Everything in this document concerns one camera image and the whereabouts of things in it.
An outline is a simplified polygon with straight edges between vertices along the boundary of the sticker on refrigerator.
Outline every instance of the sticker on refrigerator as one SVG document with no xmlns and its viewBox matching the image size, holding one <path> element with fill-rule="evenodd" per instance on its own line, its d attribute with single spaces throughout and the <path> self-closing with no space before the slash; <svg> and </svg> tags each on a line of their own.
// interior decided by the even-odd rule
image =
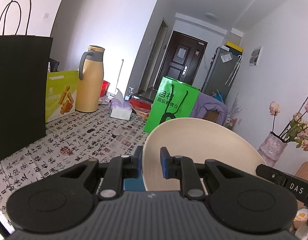
<svg viewBox="0 0 308 240">
<path fill-rule="evenodd" d="M 223 54 L 221 54 L 221 59 L 222 59 L 222 61 L 223 61 L 224 63 L 225 63 L 225 62 L 228 62 L 228 61 L 230 61 L 230 60 L 232 60 L 232 59 L 233 59 L 232 53 L 229 52 L 229 53 L 223 53 Z"/>
</svg>

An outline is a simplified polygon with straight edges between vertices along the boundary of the stainless steel refrigerator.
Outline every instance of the stainless steel refrigerator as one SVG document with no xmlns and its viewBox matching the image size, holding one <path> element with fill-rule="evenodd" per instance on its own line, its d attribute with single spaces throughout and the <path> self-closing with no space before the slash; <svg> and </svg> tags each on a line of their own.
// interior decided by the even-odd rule
<svg viewBox="0 0 308 240">
<path fill-rule="evenodd" d="M 223 53 L 228 53 L 228 51 L 218 47 L 214 60 L 211 62 L 211 67 L 207 73 L 207 77 L 204 81 L 201 92 L 212 96 L 212 92 L 217 93 L 218 90 L 223 94 L 223 100 L 225 101 L 236 75 L 235 66 L 239 60 L 239 57 L 232 55 L 232 60 L 223 62 L 221 58 Z"/>
</svg>

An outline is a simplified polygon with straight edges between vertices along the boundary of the green shopping bag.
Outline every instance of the green shopping bag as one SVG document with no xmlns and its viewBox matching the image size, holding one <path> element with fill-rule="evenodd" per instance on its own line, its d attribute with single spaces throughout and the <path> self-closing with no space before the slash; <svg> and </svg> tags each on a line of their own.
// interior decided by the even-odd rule
<svg viewBox="0 0 308 240">
<path fill-rule="evenodd" d="M 199 89 L 195 87 L 163 77 L 144 131 L 150 133 L 169 119 L 189 117 L 198 93 Z"/>
</svg>

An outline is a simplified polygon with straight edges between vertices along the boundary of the tissue box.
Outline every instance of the tissue box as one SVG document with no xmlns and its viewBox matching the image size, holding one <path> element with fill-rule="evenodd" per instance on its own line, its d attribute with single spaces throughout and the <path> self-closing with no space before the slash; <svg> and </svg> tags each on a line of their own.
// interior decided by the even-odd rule
<svg viewBox="0 0 308 240">
<path fill-rule="evenodd" d="M 130 120 L 132 113 L 131 104 L 128 101 L 123 101 L 123 103 L 117 99 L 113 98 L 110 106 L 110 117 Z"/>
</svg>

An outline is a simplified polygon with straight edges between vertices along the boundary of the bag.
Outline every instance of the bag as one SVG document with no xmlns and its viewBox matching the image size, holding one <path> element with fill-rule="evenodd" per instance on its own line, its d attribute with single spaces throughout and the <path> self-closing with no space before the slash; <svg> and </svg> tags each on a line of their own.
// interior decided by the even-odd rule
<svg viewBox="0 0 308 240">
<path fill-rule="evenodd" d="M 75 111 L 77 85 L 77 70 L 47 74 L 45 122 Z"/>
<path fill-rule="evenodd" d="M 13 2 L 5 7 L 4 22 Z M 0 36 L 0 160 L 46 135 L 46 78 L 53 38 L 27 36 L 28 24 L 25 35 Z"/>
<path fill-rule="evenodd" d="M 189 117 L 199 89 L 170 77 L 163 77 L 159 85 L 145 132 L 152 132 L 159 124 L 180 117 Z"/>
</svg>

